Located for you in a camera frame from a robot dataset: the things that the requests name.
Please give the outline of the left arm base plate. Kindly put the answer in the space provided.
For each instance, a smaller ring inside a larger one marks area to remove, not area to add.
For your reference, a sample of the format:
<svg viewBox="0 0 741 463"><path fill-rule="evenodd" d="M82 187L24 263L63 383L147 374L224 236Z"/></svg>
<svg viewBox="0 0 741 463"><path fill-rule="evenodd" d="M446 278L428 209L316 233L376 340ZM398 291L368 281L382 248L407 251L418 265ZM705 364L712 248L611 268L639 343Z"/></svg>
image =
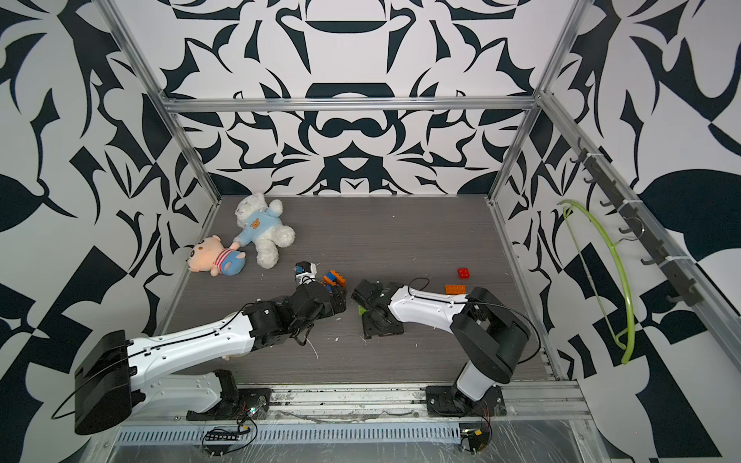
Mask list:
<svg viewBox="0 0 741 463"><path fill-rule="evenodd" d="M189 410L189 422L227 421L244 422L269 411L272 395L270 388L239 388L235 376L229 370L216 370L215 377L221 387L219 401L204 412Z"/></svg>

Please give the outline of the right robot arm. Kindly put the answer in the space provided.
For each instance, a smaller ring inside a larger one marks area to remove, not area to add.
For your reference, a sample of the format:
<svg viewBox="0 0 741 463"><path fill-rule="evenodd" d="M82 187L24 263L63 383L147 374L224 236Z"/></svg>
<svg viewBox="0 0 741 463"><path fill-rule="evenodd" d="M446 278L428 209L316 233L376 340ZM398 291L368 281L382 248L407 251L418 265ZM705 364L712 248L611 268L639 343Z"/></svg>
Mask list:
<svg viewBox="0 0 741 463"><path fill-rule="evenodd" d="M450 295L363 280L352 299L363 310L361 320L368 339L401 335L407 323L452 334L468 357L453 384L453 396L470 402L511 382L532 336L522 318L482 287Z"/></svg>

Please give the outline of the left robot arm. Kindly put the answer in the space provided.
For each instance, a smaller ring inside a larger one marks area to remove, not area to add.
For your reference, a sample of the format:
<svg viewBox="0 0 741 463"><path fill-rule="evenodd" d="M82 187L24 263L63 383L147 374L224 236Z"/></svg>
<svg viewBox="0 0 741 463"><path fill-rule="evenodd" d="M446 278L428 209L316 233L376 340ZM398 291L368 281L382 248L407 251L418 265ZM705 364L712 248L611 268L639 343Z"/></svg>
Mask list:
<svg viewBox="0 0 741 463"><path fill-rule="evenodd" d="M210 324L169 335L103 336L74 373L74 431L92 435L121 424L154 400L164 377L217 358L241 357L294 340L305 345L315 322L347 308L344 286L309 282L293 295L248 303Z"/></svg>

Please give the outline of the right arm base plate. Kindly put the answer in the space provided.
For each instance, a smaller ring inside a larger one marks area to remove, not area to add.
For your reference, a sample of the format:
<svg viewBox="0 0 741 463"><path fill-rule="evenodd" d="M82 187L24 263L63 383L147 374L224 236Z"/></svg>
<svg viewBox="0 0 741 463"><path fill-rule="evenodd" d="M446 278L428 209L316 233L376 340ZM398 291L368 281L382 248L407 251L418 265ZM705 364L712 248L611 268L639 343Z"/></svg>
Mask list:
<svg viewBox="0 0 741 463"><path fill-rule="evenodd" d="M490 387L480 400L469 399L453 386L428 386L425 394L426 409L430 416L489 418L507 415L502 390L496 386Z"/></svg>

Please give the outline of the large orange lego brick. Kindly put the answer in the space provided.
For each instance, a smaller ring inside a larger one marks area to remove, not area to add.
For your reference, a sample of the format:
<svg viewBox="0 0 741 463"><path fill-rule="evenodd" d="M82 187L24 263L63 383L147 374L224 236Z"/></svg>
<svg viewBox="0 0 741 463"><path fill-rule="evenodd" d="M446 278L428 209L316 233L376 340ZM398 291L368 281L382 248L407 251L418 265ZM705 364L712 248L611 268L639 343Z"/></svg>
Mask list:
<svg viewBox="0 0 741 463"><path fill-rule="evenodd" d="M465 285L445 285L445 293L447 295L461 295L467 293Z"/></svg>

